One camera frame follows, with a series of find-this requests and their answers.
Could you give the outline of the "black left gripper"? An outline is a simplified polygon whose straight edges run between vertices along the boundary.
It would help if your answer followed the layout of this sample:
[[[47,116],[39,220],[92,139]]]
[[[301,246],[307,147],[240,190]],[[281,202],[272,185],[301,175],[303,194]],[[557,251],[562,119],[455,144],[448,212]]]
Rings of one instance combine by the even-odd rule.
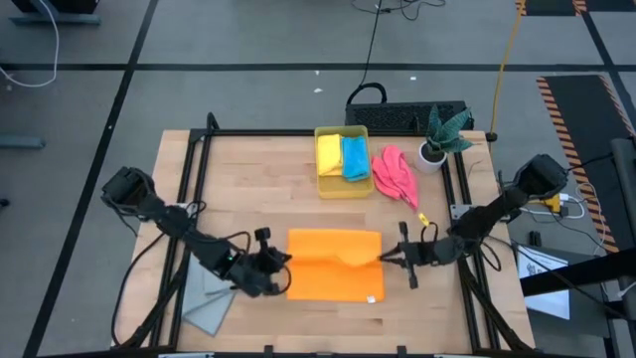
[[[234,284],[234,289],[240,289],[250,297],[284,294],[291,287],[289,261],[292,255],[268,244],[271,237],[268,227],[255,230],[254,236],[259,243],[258,251],[255,254],[242,254],[235,259],[228,271],[228,279]],[[287,275],[284,287],[272,278],[281,271]]]

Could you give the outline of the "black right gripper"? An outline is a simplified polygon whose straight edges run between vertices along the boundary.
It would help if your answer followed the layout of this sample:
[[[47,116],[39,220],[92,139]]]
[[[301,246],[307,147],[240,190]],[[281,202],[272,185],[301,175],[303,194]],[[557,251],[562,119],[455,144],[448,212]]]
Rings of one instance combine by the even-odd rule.
[[[464,245],[453,237],[439,240],[438,226],[433,222],[420,231],[419,242],[408,240],[406,222],[399,222],[398,228],[402,236],[402,241],[397,244],[398,251],[381,254],[380,261],[406,269],[410,289],[418,288],[415,267],[449,265],[456,262],[462,255]],[[423,239],[423,234],[429,228],[433,229],[433,239],[427,242]]]

